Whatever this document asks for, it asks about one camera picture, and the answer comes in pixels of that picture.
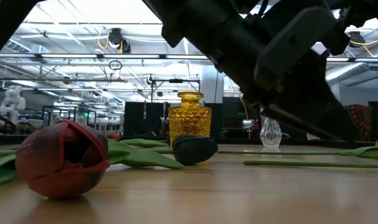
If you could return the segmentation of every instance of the green leaf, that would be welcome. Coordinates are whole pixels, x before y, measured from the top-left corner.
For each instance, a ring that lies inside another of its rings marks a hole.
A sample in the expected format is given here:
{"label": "green leaf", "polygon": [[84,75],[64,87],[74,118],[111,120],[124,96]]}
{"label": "green leaf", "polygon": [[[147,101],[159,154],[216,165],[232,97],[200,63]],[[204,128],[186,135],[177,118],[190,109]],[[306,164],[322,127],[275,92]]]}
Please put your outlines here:
{"label": "green leaf", "polygon": [[360,147],[358,149],[339,152],[342,156],[359,156],[371,159],[378,159],[378,146]]}
{"label": "green leaf", "polygon": [[110,164],[117,164],[120,163],[123,159],[125,159],[129,154],[130,152],[123,150],[109,150],[108,160]]}
{"label": "green leaf", "polygon": [[168,146],[167,143],[153,141],[153,140],[146,140],[146,139],[129,139],[121,141],[129,146],[140,146],[140,147],[166,147]]}
{"label": "green leaf", "polygon": [[130,154],[125,159],[123,159],[121,163],[134,168],[160,166],[170,169],[182,169],[185,167],[181,163],[165,157],[157,152],[142,151],[130,147],[123,142],[111,140],[109,141],[109,153],[114,153],[114,151],[130,152]]}
{"label": "green leaf", "polygon": [[12,150],[1,150],[0,151],[0,157],[9,156],[15,154],[15,151]]}
{"label": "green leaf", "polygon": [[0,159],[0,184],[18,178],[15,170],[15,154]]}
{"label": "green leaf", "polygon": [[0,184],[15,180],[18,178],[17,172],[14,169],[0,167]]}
{"label": "green leaf", "polygon": [[15,163],[15,159],[16,159],[15,154],[1,158],[0,159],[0,167],[4,166],[4,165],[6,165],[6,164],[8,164],[10,162]]}

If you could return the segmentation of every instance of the tulip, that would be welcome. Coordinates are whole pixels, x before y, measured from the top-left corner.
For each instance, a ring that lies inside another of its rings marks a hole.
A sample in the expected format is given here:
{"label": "tulip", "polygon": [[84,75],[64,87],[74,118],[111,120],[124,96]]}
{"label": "tulip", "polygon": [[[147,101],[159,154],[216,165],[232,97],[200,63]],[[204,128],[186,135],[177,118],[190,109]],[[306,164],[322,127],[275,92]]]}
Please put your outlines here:
{"label": "tulip", "polygon": [[49,198],[83,194],[102,179],[108,161],[103,133],[63,120],[30,135],[16,151],[19,177]]}

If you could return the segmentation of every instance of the glass vase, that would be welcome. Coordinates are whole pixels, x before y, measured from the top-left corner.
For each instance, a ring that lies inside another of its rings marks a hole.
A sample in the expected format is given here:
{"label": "glass vase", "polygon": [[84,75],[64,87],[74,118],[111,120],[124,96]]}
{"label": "glass vase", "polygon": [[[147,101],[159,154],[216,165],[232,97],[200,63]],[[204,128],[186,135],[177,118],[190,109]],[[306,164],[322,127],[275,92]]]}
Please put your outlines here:
{"label": "glass vase", "polygon": [[260,132],[260,138],[264,147],[278,147],[282,140],[282,130],[278,122],[265,117]]}
{"label": "glass vase", "polygon": [[174,106],[168,110],[170,120],[170,146],[173,140],[182,134],[197,134],[210,136],[211,109],[200,106],[200,99],[204,97],[198,92],[180,92],[181,106]]}

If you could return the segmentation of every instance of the white statue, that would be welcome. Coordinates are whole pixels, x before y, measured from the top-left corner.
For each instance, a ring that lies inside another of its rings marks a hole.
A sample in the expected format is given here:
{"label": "white statue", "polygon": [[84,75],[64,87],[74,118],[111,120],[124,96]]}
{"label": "white statue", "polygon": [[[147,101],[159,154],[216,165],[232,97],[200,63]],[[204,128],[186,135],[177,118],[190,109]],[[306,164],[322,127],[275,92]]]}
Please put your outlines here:
{"label": "white statue", "polygon": [[26,100],[21,97],[21,92],[21,86],[10,86],[5,91],[4,101],[0,105],[0,115],[8,115],[8,119],[14,124],[18,122],[19,111],[24,110],[26,107]]}

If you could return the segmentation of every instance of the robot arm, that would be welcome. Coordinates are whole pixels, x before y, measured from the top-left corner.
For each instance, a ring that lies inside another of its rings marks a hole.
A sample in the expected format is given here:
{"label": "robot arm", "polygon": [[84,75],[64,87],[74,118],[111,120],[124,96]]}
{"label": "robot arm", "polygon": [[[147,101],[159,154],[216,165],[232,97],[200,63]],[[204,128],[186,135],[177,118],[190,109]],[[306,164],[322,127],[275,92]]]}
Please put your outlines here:
{"label": "robot arm", "polygon": [[[357,138],[348,114],[325,80],[326,58],[349,43],[350,25],[378,18],[378,0],[280,0],[264,15],[248,13],[260,0],[143,0],[163,22],[172,47],[184,37],[232,78],[263,114],[308,133]],[[331,12],[340,9],[340,18]],[[311,47],[321,42],[328,51]]]}

